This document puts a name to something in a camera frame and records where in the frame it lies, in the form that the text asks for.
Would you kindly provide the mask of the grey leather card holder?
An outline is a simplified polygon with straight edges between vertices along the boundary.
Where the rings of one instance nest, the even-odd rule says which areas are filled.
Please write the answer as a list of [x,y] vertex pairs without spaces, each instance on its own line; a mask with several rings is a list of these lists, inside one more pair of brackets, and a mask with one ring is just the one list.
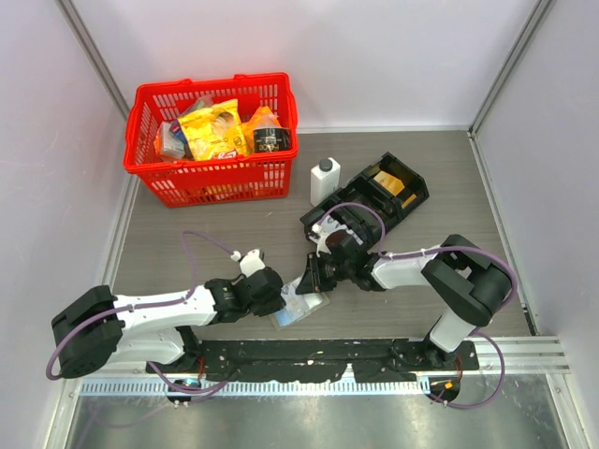
[[292,326],[313,312],[327,307],[330,303],[326,294],[298,294],[296,289],[299,284],[300,277],[283,286],[281,296],[285,305],[282,309],[270,315],[270,320],[276,329]]

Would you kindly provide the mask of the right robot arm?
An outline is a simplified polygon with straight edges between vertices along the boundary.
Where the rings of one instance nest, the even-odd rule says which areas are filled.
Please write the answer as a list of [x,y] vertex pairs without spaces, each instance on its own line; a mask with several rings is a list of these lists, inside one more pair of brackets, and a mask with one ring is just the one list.
[[514,271],[501,258],[453,234],[441,244],[411,253],[369,252],[345,230],[335,231],[307,256],[298,295],[323,294],[349,281],[363,291],[429,286],[446,311],[423,341],[413,366],[444,369],[462,341],[487,326],[518,291]]

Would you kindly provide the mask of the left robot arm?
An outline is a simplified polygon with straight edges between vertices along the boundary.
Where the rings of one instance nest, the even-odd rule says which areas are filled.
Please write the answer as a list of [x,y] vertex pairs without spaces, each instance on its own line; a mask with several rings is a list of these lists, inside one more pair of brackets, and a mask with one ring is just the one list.
[[285,305],[283,287],[270,267],[152,296],[115,295],[106,285],[95,286],[51,320],[55,350],[46,376],[76,379],[121,362],[153,362],[189,372],[200,358],[191,327],[275,313]]

